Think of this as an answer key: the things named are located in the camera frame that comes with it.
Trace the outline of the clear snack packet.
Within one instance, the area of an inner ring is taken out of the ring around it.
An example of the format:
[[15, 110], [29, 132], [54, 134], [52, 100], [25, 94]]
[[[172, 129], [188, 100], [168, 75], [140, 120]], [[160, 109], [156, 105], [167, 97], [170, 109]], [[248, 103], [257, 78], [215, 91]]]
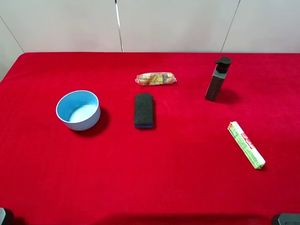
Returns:
[[177, 79], [171, 72], [152, 72], [138, 75], [135, 82], [143, 86], [154, 86], [172, 84], [177, 82]]

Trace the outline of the black whiteboard eraser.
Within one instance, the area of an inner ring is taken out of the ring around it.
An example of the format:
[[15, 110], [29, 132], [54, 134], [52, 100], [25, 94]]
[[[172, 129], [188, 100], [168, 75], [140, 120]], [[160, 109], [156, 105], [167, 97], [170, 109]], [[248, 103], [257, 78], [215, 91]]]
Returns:
[[153, 96], [141, 93], [135, 96], [134, 127], [153, 128]]

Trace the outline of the red tablecloth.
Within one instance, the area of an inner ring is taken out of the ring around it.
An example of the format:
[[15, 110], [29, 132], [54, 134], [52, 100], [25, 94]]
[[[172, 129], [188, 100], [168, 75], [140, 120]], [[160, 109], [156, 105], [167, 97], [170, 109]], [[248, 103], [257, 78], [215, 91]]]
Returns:
[[[22, 54], [0, 83], [0, 205], [15, 225], [269, 225], [300, 211], [300, 56], [230, 54], [215, 102], [218, 53]], [[138, 75], [171, 72], [172, 84]], [[84, 131], [56, 115], [87, 90], [101, 115]], [[153, 128], [135, 128], [135, 96]], [[255, 169], [227, 127], [265, 160]]]

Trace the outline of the light blue bowl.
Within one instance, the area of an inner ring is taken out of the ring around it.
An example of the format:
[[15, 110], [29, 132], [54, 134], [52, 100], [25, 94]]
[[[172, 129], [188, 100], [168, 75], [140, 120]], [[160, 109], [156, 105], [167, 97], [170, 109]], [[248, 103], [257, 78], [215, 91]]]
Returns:
[[99, 99], [87, 90], [70, 92], [57, 103], [56, 115], [71, 130], [87, 130], [100, 118]]

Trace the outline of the dark grey pump bottle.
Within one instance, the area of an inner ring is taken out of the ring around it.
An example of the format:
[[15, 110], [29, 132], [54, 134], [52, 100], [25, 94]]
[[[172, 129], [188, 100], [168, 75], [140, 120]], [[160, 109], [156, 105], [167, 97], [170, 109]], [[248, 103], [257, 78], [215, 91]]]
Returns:
[[205, 94], [206, 100], [212, 102], [216, 100], [226, 78], [231, 62], [232, 60], [229, 57], [221, 57], [215, 61], [216, 67]]

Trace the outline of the green white toothpaste box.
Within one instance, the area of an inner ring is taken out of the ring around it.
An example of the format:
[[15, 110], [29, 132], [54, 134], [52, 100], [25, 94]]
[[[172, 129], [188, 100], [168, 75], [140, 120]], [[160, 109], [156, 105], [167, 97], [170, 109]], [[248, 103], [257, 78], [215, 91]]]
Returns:
[[249, 162], [255, 169], [261, 169], [265, 165], [265, 160], [251, 143], [248, 136], [236, 121], [229, 123], [227, 130], [230, 132], [236, 143], [239, 145]]

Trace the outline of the black base right corner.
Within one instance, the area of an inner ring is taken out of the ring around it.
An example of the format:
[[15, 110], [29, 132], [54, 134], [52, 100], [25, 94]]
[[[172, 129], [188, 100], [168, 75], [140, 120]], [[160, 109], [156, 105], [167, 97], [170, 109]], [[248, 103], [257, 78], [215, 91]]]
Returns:
[[276, 214], [272, 220], [272, 225], [300, 225], [299, 213], [280, 213]]

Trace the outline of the black base corner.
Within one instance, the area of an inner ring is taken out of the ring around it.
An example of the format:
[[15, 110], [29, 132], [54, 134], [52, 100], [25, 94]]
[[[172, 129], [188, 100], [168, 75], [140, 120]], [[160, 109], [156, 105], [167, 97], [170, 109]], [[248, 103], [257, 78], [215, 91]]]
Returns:
[[276, 214], [272, 220], [272, 225], [300, 225], [299, 213], [280, 213]]
[[0, 208], [0, 225], [11, 225], [14, 215], [11, 210]]

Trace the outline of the black base left corner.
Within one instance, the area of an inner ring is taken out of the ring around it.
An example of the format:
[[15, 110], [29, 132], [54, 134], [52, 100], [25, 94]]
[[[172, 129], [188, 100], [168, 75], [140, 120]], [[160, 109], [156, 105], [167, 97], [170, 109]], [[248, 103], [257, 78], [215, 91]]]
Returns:
[[0, 208], [0, 225], [11, 225], [14, 215], [11, 210]]

